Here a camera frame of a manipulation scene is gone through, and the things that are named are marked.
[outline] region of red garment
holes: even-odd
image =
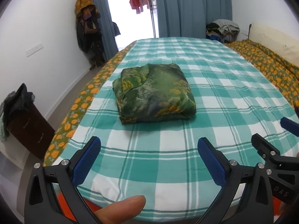
[[[140,14],[140,2],[139,0],[130,0],[130,5],[132,9],[136,10],[137,14]]]

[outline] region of green towel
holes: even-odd
[[[176,64],[124,69],[113,90],[123,124],[190,119],[196,113],[190,86]]]

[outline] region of coat hanging on wall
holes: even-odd
[[[90,55],[90,69],[94,69],[105,62],[102,33],[98,23],[101,15],[92,0],[77,0],[75,8],[78,45],[83,52]]]

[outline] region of cream pillow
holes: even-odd
[[[252,23],[249,39],[274,51],[299,67],[299,41],[268,26]]]

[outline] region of pillow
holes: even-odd
[[[190,119],[196,113],[190,86],[176,64],[124,69],[113,90],[123,124]]]
[[[262,44],[288,62],[299,66],[299,41],[291,36],[277,29],[253,23],[250,28],[249,39]]]

